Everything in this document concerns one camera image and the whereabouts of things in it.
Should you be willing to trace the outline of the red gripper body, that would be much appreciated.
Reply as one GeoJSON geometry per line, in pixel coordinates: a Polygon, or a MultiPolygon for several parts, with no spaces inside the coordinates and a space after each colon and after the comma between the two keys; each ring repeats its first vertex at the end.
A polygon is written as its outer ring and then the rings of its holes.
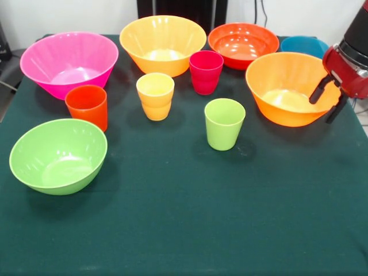
{"type": "Polygon", "coordinates": [[[350,98],[367,98],[367,54],[347,43],[335,44],[325,53],[323,66],[350,98]]]}

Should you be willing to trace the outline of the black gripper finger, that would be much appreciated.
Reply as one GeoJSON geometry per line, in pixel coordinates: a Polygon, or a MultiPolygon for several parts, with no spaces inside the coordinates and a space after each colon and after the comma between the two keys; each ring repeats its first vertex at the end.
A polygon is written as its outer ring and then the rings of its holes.
{"type": "Polygon", "coordinates": [[[339,115],[339,113],[342,111],[342,109],[346,105],[347,100],[348,100],[348,96],[344,92],[341,92],[337,104],[333,106],[328,112],[328,114],[326,115],[325,122],[327,124],[333,123],[334,119],[339,115]]]}
{"type": "Polygon", "coordinates": [[[315,90],[309,97],[310,104],[317,103],[317,101],[320,99],[321,95],[323,94],[326,85],[329,84],[331,81],[333,81],[333,77],[330,75],[327,75],[321,79],[321,81],[318,83],[317,87],[315,88],[315,90]]]}

